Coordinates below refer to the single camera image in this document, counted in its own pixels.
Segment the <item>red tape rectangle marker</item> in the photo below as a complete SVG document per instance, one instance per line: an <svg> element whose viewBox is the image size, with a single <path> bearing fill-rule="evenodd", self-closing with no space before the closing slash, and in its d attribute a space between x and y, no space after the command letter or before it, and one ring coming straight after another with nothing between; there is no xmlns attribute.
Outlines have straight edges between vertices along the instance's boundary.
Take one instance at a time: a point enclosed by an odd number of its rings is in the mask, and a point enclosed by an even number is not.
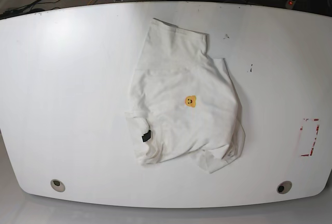
<svg viewBox="0 0 332 224"><path fill-rule="evenodd" d="M320 129L320 119L306 118L300 128L298 155L300 157L310 157L313 155L318 132Z"/></svg>

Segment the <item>white printed T-shirt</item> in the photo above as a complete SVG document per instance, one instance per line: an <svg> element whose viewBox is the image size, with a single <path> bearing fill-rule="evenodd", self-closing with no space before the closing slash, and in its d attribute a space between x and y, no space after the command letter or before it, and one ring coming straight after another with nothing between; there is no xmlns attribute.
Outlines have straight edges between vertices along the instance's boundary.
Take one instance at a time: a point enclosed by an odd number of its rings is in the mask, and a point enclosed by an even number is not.
<svg viewBox="0 0 332 224"><path fill-rule="evenodd" d="M153 19L135 68L126 121L142 165L182 156L208 173L240 157L239 102L208 36Z"/></svg>

